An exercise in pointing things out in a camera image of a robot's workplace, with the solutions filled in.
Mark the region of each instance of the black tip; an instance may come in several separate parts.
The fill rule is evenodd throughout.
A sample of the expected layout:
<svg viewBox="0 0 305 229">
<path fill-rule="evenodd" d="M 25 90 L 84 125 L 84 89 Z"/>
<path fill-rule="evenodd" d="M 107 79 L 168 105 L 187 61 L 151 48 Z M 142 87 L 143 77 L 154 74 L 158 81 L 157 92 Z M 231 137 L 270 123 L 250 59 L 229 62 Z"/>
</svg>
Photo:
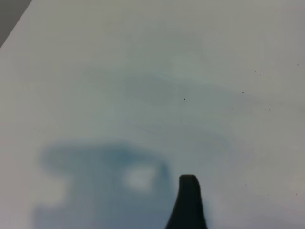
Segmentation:
<svg viewBox="0 0 305 229">
<path fill-rule="evenodd" d="M 181 175 L 178 197 L 166 229 L 207 229 L 195 175 Z"/>
</svg>

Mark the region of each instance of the white patch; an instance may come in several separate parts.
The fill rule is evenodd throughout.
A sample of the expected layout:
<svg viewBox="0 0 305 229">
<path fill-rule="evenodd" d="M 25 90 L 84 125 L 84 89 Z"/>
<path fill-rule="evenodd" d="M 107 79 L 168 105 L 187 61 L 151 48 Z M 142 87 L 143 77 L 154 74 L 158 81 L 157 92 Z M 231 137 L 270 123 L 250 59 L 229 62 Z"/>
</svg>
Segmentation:
<svg viewBox="0 0 305 229">
<path fill-rule="evenodd" d="M 150 195 L 154 192 L 157 166 L 140 164 L 128 168 L 123 175 L 124 186 L 139 194 Z"/>
</svg>

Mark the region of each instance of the black object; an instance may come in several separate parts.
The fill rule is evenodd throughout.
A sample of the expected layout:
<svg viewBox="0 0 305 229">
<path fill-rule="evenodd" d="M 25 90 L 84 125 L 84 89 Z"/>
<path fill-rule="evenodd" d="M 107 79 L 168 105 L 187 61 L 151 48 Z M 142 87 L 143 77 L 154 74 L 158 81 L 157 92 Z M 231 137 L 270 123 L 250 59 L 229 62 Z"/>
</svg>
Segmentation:
<svg viewBox="0 0 305 229">
<path fill-rule="evenodd" d="M 165 229 L 207 229 L 195 175 L 180 176 L 178 197 Z"/>
</svg>

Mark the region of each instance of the white surface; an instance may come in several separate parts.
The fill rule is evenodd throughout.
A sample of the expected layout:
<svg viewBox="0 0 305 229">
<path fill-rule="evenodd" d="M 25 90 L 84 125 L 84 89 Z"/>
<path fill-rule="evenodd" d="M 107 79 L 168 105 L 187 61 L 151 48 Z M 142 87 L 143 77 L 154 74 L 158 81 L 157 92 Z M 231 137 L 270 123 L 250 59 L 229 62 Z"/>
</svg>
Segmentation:
<svg viewBox="0 0 305 229">
<path fill-rule="evenodd" d="M 66 180 L 36 158 L 88 138 L 160 152 L 176 189 L 195 173 L 212 228 L 305 225 L 304 10 L 34 0 L 0 50 L 0 227 L 30 229 L 38 204 L 65 198 Z"/>
</svg>

